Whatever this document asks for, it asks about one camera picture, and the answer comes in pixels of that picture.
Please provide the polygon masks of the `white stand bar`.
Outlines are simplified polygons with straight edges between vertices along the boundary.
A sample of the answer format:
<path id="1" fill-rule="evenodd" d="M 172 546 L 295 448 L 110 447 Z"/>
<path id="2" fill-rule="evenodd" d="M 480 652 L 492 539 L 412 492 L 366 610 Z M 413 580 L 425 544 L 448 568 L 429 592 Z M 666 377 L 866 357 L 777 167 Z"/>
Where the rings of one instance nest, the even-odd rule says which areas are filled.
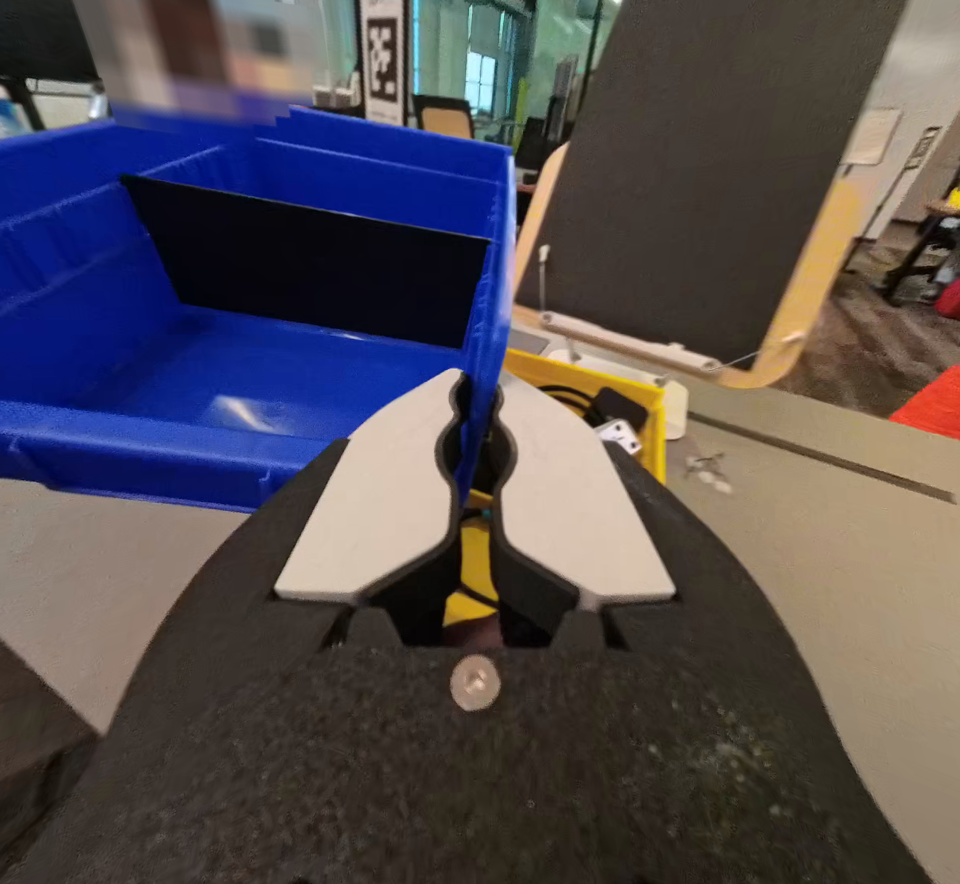
<path id="1" fill-rule="evenodd" d="M 692 373 L 714 373 L 726 367 L 725 363 L 691 351 L 678 342 L 633 338 L 565 314 L 544 312 L 537 318 L 550 333 L 633 359 L 659 362 Z"/>

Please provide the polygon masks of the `black USB hub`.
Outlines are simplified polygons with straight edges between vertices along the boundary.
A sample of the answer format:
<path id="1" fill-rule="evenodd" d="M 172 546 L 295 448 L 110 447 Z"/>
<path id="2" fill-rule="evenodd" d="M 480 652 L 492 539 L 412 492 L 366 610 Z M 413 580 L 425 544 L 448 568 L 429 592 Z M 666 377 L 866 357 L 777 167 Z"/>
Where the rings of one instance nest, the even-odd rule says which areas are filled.
<path id="1" fill-rule="evenodd" d="M 649 417 L 649 410 L 609 386 L 601 387 L 593 395 L 565 385 L 542 385 L 539 390 L 574 410 L 595 430 L 621 421 L 640 436 Z"/>

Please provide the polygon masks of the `orange traffic cone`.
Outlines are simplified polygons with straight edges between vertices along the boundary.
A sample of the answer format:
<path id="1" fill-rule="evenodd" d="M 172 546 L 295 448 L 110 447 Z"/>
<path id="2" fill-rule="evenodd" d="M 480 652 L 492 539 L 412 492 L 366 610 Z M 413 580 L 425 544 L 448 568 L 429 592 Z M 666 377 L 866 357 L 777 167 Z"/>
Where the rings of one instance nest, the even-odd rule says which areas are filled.
<path id="1" fill-rule="evenodd" d="M 958 441 L 959 366 L 944 371 L 891 414 L 889 420 Z"/>

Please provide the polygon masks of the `marker tag board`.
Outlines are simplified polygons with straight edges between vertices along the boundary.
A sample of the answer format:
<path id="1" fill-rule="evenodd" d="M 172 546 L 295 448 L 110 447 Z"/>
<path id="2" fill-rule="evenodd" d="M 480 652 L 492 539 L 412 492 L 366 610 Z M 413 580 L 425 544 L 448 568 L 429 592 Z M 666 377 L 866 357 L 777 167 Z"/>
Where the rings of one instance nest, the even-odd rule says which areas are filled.
<path id="1" fill-rule="evenodd" d="M 398 127 L 409 123 L 410 0 L 354 0 L 363 117 Z"/>

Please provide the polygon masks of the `blue plastic bin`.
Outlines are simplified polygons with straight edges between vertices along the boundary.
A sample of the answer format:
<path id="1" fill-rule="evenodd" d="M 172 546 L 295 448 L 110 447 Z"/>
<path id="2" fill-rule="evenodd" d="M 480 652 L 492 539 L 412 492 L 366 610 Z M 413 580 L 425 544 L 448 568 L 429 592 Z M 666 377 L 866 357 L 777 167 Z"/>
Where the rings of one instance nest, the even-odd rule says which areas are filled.
<path id="1" fill-rule="evenodd" d="M 301 107 L 269 124 L 142 115 L 2 141 L 2 478 L 255 510 L 393 399 L 468 377 L 470 487 L 504 361 L 508 147 Z M 461 348 L 183 304 L 133 174 L 490 241 Z"/>

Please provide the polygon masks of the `tan office chair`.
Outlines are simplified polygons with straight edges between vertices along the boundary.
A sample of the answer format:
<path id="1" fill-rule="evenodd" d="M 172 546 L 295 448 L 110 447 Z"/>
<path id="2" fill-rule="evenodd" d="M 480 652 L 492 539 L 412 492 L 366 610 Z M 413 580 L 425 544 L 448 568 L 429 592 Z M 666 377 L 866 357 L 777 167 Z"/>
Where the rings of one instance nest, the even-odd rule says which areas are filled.
<path id="1" fill-rule="evenodd" d="M 412 103 L 419 130 L 450 138 L 475 139 L 473 113 L 465 99 L 414 95 Z"/>

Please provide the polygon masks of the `black bin divider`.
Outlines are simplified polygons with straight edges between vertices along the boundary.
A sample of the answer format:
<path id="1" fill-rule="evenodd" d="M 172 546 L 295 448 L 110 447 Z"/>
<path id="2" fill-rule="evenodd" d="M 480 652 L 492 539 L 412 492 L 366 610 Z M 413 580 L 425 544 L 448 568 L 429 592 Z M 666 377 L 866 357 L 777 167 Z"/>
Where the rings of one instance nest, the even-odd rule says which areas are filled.
<path id="1" fill-rule="evenodd" d="M 119 178 L 183 304 L 459 349 L 491 242 L 141 175 Z"/>

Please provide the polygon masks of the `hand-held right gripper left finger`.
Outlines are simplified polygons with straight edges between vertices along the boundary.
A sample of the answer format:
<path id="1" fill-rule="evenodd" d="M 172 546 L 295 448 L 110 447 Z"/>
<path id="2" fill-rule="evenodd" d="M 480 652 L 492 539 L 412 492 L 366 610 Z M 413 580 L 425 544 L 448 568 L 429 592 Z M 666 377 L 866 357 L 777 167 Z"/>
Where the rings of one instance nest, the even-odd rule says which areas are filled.
<path id="1" fill-rule="evenodd" d="M 438 637 L 460 584 L 468 380 L 447 369 L 350 435 L 273 585 L 278 598 L 380 608 L 402 640 Z"/>

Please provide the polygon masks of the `small white clip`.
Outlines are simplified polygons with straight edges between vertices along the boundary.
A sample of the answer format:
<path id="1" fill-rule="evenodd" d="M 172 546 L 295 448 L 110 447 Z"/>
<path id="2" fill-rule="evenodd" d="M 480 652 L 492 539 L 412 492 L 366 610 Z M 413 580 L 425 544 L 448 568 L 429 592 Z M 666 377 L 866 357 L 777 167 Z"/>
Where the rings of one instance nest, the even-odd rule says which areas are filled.
<path id="1" fill-rule="evenodd" d="M 733 485 L 725 472 L 723 452 L 709 455 L 687 456 L 684 464 L 684 474 L 687 478 L 695 478 L 703 485 L 719 493 L 731 495 Z"/>

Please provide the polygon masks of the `grey desk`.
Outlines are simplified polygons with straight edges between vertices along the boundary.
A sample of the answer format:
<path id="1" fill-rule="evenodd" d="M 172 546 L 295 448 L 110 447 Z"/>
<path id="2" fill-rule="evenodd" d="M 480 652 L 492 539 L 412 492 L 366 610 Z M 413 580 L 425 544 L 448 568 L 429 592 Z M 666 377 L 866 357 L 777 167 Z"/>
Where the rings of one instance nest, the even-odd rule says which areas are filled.
<path id="1" fill-rule="evenodd" d="M 667 482 L 769 598 L 847 753 L 958 882 L 958 442 L 778 389 L 689 388 Z M 725 495 L 687 478 L 723 452 Z M 2 481 L 1 628 L 104 732 L 150 637 L 246 515 Z"/>

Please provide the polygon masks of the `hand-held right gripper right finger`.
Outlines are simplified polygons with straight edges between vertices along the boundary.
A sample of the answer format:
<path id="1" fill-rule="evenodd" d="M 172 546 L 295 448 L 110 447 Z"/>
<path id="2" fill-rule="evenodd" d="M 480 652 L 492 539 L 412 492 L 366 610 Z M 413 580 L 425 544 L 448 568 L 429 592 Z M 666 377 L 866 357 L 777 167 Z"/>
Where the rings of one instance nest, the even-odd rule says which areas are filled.
<path id="1" fill-rule="evenodd" d="M 615 458 L 637 462 L 519 377 L 502 376 L 496 399 L 489 563 L 501 608 L 553 637 L 575 611 L 672 601 L 675 582 Z"/>

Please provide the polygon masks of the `yellow plastic bin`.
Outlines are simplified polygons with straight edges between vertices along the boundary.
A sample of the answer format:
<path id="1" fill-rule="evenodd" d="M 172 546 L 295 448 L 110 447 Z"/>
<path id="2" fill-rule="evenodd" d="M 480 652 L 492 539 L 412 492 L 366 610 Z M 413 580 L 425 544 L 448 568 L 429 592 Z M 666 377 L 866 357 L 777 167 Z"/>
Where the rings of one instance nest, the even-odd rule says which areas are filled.
<path id="1" fill-rule="evenodd" d="M 542 385 L 565 385 L 593 395 L 601 387 L 609 386 L 641 404 L 649 410 L 649 417 L 639 436 L 642 452 L 634 460 L 660 483 L 666 483 L 666 413 L 664 392 L 659 387 L 634 383 L 515 349 L 507 351 L 505 371 L 536 388 Z M 497 613 L 498 594 L 490 577 L 488 553 L 488 509 L 494 489 L 489 463 L 487 458 L 481 458 L 467 499 L 466 521 L 462 526 L 464 561 L 461 566 L 461 588 L 446 601 L 442 620 L 444 630 L 465 629 L 491 619 Z"/>

